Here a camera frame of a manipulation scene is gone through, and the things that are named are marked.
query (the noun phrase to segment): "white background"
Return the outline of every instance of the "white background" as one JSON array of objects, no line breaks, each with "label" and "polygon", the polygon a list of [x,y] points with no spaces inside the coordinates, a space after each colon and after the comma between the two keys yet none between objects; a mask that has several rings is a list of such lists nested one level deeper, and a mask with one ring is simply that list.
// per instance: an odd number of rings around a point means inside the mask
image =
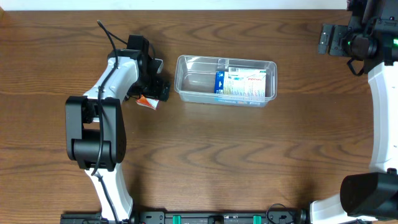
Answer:
[{"label": "white background", "polygon": [[12,10],[345,9],[346,0],[0,0]]}]

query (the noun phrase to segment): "plastic container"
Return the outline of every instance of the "plastic container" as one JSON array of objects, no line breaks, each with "label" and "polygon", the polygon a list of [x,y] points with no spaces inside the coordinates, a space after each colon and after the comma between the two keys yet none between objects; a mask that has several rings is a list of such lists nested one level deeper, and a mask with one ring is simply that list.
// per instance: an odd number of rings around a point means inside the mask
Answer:
[{"label": "plastic container", "polygon": [[[229,67],[266,70],[265,97],[214,93],[216,72],[228,71]],[[259,60],[181,55],[175,70],[174,90],[187,102],[264,107],[277,94],[277,67],[274,62]]]}]

